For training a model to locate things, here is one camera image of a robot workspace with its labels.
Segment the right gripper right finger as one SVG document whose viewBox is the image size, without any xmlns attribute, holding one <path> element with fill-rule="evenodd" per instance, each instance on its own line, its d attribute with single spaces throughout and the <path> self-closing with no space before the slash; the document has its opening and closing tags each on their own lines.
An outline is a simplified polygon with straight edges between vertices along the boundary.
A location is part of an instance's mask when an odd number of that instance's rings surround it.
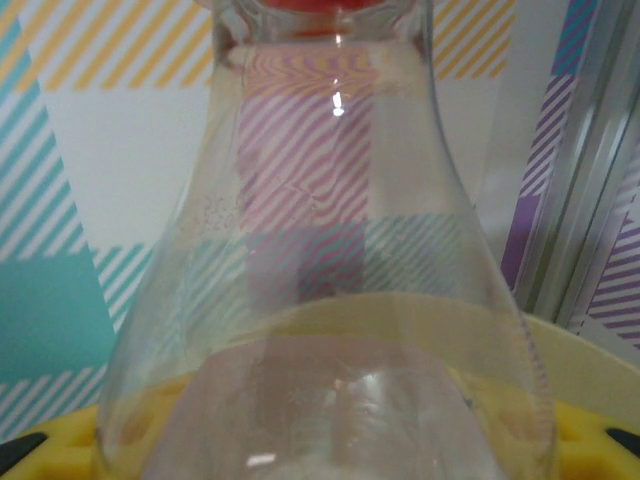
<svg viewBox="0 0 640 480">
<path fill-rule="evenodd" d="M 560 478 L 639 480 L 639 429 L 560 401 L 555 404 Z"/>
</svg>

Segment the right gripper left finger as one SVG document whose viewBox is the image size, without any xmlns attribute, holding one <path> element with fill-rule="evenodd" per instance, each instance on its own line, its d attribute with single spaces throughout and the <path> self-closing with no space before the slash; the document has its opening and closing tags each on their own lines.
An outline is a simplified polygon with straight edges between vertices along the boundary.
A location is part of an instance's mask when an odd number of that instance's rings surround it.
<svg viewBox="0 0 640 480">
<path fill-rule="evenodd" d="M 91 479 L 97 406 L 30 428 L 1 444 L 1 480 Z"/>
</svg>

